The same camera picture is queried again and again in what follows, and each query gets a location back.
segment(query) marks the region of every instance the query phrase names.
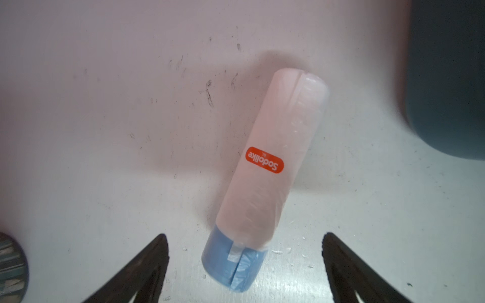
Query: plastic bag roll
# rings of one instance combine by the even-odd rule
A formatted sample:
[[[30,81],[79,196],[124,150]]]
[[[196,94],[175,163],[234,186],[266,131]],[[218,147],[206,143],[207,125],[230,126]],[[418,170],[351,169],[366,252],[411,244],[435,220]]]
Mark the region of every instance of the plastic bag roll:
[[[208,274],[233,291],[256,278],[327,99],[313,74],[273,76],[202,254]]]

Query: dirty white surface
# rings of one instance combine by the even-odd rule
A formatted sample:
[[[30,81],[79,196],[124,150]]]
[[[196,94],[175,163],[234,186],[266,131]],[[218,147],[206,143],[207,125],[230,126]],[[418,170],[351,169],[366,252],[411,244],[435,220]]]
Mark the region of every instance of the dirty white surface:
[[[29,259],[24,302],[81,302],[159,233],[171,257],[161,302],[332,302],[328,231],[415,302],[481,301],[485,162],[437,152],[403,122],[408,8],[2,1],[0,229]],[[200,255],[271,76],[287,66],[332,96],[278,253],[233,294]]]

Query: round object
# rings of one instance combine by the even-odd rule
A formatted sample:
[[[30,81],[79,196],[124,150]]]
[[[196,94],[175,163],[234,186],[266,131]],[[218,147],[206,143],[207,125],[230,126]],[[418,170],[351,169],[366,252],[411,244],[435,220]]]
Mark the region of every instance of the round object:
[[[29,282],[29,267],[20,245],[0,233],[0,303],[22,301]]]

